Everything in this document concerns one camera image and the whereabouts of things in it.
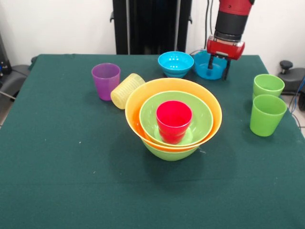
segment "black knob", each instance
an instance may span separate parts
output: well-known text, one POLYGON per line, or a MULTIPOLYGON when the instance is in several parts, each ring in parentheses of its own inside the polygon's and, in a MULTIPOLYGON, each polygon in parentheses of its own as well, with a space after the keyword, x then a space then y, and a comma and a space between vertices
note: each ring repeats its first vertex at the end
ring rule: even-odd
POLYGON ((292 64, 292 62, 290 62, 290 61, 281 61, 280 62, 280 66, 281 66, 281 68, 283 69, 283 70, 289 70, 290 68, 292 68, 293 67, 293 64, 292 64))

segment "orange bowl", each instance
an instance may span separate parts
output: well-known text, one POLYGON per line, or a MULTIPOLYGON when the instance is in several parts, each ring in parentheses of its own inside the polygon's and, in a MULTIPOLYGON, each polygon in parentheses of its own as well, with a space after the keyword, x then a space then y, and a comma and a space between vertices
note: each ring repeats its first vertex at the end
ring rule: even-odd
POLYGON ((133 93, 129 96, 126 102, 125 115, 128 125, 136 133, 137 136, 139 136, 148 145, 158 150, 167 151, 167 152, 182 152, 188 149, 193 149, 207 142, 219 130, 223 117, 221 107, 217 99, 211 92, 209 92, 206 88, 202 87, 197 83, 178 78, 162 78, 142 84, 140 87, 135 89, 133 93), (191 146, 169 147, 169 146, 158 145, 152 142, 149 138, 147 138, 147 136, 145 136, 145 132, 141 127, 140 119, 139 119, 140 109, 143 103, 149 97, 159 92, 165 92, 165 91, 182 91, 182 92, 191 93, 202 99, 210 107, 213 114, 214 123, 212 130, 205 139, 191 146))

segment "white wall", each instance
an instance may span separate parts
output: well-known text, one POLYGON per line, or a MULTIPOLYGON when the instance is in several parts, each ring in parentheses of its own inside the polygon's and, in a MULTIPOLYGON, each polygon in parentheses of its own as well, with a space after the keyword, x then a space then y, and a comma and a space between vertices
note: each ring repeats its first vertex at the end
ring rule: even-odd
POLYGON ((0 0, 0 32, 12 64, 40 53, 113 53, 112 0, 0 0))
MULTIPOLYGON (((193 0, 187 52, 203 47, 207 0, 193 0)), ((219 1, 214 0, 212 26, 219 1)), ((267 69, 289 59, 305 67, 305 0, 256 0, 243 36, 245 54, 259 54, 267 69)), ((0 0, 0 31, 12 64, 40 53, 113 53, 112 0, 0 0)))

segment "green bowl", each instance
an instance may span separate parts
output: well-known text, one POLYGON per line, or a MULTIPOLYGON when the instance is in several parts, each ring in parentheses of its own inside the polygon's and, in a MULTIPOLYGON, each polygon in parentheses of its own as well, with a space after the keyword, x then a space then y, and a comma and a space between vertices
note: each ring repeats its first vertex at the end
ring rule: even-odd
POLYGON ((166 151, 162 151, 159 149, 155 149, 144 141, 143 141, 143 143, 152 154, 154 154, 158 158, 161 158, 162 160, 165 160, 165 161, 181 160, 181 159, 186 158, 187 156, 191 155, 193 152, 196 151, 196 149, 198 149, 198 146, 197 146, 195 148, 192 148, 192 149, 189 149, 186 151, 182 151, 182 152, 166 152, 166 151))
POLYGON ((140 124, 153 142, 163 146, 186 147, 202 141, 210 133, 213 127, 213 115, 208 105, 198 97, 186 92, 166 91, 155 94, 144 102, 140 109, 140 124), (189 129, 177 145, 162 141, 156 119, 158 106, 169 100, 181 101, 187 104, 193 112, 189 129))

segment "cable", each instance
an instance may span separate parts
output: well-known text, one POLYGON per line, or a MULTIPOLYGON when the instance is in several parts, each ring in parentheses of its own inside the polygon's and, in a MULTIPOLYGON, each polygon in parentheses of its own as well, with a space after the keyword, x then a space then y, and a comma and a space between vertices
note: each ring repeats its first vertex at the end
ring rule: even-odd
MULTIPOLYGON (((305 77, 303 78, 303 81, 302 81, 301 85, 300 85, 299 88, 298 88, 297 94, 298 94, 298 93, 300 92, 300 90, 303 88, 304 83, 305 83, 305 77)), ((294 106, 293 106, 292 112, 294 112, 295 109, 296 109, 296 103, 297 103, 297 101, 296 101, 296 95, 295 95, 295 104, 294 104, 294 106)))
POLYGON ((297 119, 297 117, 296 117, 294 114, 291 114, 291 115, 295 118, 295 120, 296 120, 296 122, 297 122, 297 124, 298 124, 297 127, 299 127, 299 128, 301 129, 300 121, 297 119))
POLYGON ((13 71, 13 72, 17 72, 17 73, 19 73, 19 74, 21 74, 21 75, 24 75, 24 76, 28 77, 26 74, 24 74, 24 73, 22 73, 22 72, 19 72, 19 71, 15 70, 15 69, 12 69, 12 71, 13 71))
POLYGON ((203 50, 204 50, 204 49, 195 50, 195 51, 191 52, 189 55, 192 55, 192 54, 194 54, 195 52, 199 52, 199 51, 203 51, 203 50))
POLYGON ((13 100, 16 99, 15 97, 13 97, 13 96, 11 96, 11 95, 9 95, 9 94, 6 94, 5 92, 2 92, 2 91, 0 91, 0 94, 4 95, 4 96, 6 96, 6 97, 9 97, 10 99, 13 99, 13 100))
POLYGON ((295 100, 295 104, 293 105, 293 107, 291 109, 291 113, 293 111, 295 111, 295 109, 296 109, 296 97, 297 97, 297 94, 300 92, 300 90, 303 88, 304 84, 305 84, 305 76, 303 77, 303 80, 301 81, 299 88, 297 89, 297 91, 295 92, 294 96, 290 100, 288 110, 290 110, 290 107, 292 105, 292 101, 295 100))
POLYGON ((211 1, 211 8, 210 8, 210 31, 211 31, 211 35, 213 35, 213 31, 212 31, 212 8, 213 8, 213 3, 214 3, 214 0, 211 1))
POLYGON ((208 33, 208 12, 209 12, 210 0, 208 0, 208 4, 206 6, 205 12, 205 40, 204 40, 204 49, 206 49, 206 41, 207 41, 207 33, 208 33))

